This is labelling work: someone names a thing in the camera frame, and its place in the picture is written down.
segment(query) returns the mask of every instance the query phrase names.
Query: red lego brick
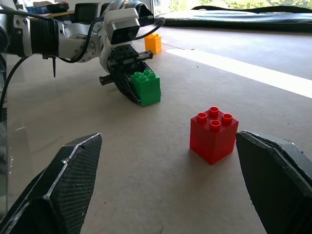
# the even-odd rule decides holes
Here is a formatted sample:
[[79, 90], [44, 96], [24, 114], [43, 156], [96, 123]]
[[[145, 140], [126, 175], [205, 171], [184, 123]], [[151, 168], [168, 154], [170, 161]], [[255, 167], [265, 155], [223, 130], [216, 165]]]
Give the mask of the red lego brick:
[[215, 106], [191, 119], [190, 149], [213, 165], [234, 150], [238, 120]]

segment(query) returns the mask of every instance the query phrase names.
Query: table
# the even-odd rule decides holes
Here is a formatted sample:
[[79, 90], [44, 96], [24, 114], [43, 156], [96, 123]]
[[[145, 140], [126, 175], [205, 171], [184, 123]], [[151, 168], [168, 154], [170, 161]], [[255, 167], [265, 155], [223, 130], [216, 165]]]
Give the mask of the table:
[[53, 13], [53, 14], [48, 15], [48, 17], [55, 18], [55, 17], [60, 17], [60, 16], [72, 15], [74, 13], [75, 13], [75, 11], [66, 11], [66, 12], [61, 12], [61, 13]]
[[[312, 159], [311, 98], [167, 50], [194, 49], [311, 80], [311, 36], [183, 28], [159, 33], [163, 51], [148, 65], [161, 77], [162, 101], [145, 108], [113, 84], [100, 85], [98, 77], [106, 74], [97, 58], [58, 60], [56, 78], [51, 60], [40, 56], [18, 69], [8, 91], [10, 205], [64, 143], [101, 132], [82, 234], [265, 233], [237, 151], [208, 165], [189, 150], [190, 119], [215, 105], [240, 120], [239, 130], [286, 138]], [[143, 51], [143, 43], [134, 46]]]

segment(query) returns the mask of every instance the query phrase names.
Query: green lego brick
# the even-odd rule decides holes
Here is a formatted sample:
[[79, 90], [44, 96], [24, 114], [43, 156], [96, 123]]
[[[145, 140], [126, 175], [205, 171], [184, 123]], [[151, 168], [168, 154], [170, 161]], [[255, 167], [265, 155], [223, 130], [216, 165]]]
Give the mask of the green lego brick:
[[135, 72], [131, 76], [133, 85], [140, 96], [141, 106], [148, 106], [160, 102], [160, 78], [150, 70], [143, 73]]

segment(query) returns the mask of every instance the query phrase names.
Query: black mat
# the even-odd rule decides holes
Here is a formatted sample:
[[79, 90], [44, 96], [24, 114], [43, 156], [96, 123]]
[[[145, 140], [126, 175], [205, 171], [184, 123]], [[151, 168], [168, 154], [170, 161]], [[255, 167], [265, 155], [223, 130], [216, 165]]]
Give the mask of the black mat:
[[259, 14], [255, 13], [255, 9], [253, 9], [253, 12], [252, 10], [249, 12], [234, 10], [187, 10], [160, 14], [156, 16], [156, 19], [164, 17], [166, 19], [164, 26], [169, 27], [210, 27], [311, 32], [312, 13], [308, 13], [311, 10], [305, 9], [302, 11], [305, 13]]

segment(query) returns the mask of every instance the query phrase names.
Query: yellow lego brick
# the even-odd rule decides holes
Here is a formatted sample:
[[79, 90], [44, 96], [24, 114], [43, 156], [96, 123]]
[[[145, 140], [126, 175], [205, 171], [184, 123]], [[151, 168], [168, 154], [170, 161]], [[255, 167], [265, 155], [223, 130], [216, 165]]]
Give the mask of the yellow lego brick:
[[161, 52], [161, 36], [158, 33], [150, 34], [145, 39], [145, 50], [150, 50], [154, 55]]

